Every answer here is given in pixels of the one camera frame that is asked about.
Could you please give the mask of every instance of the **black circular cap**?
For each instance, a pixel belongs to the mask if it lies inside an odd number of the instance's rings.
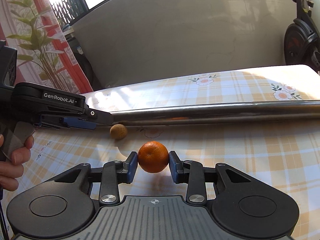
[[[267,217],[276,211],[276,203],[263,196],[249,196],[240,200],[242,212],[252,217]]]
[[[52,217],[62,213],[67,207],[67,202],[58,196],[42,196],[30,203],[30,210],[40,217]]]

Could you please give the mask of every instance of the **shiny metal edge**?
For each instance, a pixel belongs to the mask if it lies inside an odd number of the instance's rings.
[[[111,112],[126,126],[277,121],[320,118],[320,100],[169,106]]]

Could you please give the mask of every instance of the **plaid tablecloth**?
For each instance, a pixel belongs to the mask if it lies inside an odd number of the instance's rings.
[[[320,99],[320,77],[309,67],[273,66],[171,78],[85,95],[95,109],[118,111],[207,103]],[[214,167],[225,162],[287,193],[295,199],[300,218],[295,240],[320,239],[320,120],[208,124],[192,126],[129,127],[128,136],[112,140],[109,128],[86,130],[39,129],[31,160],[19,179],[19,189],[6,193],[3,204],[18,193],[79,163],[102,167],[125,160],[147,141],[175,150],[181,160],[192,159]],[[169,167],[148,174],[138,167],[131,185],[120,185],[124,195],[183,195],[187,185],[172,182]],[[207,183],[208,198],[214,198]],[[92,197],[97,198],[99,185]]]

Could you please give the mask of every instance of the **hand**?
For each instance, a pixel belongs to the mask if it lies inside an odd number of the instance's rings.
[[[2,146],[4,137],[0,135],[0,147]],[[19,182],[16,178],[23,175],[23,163],[30,160],[30,149],[33,147],[34,139],[31,135],[26,140],[25,146],[12,152],[11,162],[0,162],[0,185],[9,191],[15,191]]]

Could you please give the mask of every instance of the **exercise bike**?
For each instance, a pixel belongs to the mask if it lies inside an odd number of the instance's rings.
[[[310,0],[292,1],[297,4],[297,18],[284,36],[285,62],[287,65],[308,65],[320,75],[320,32],[311,18],[314,3]]]

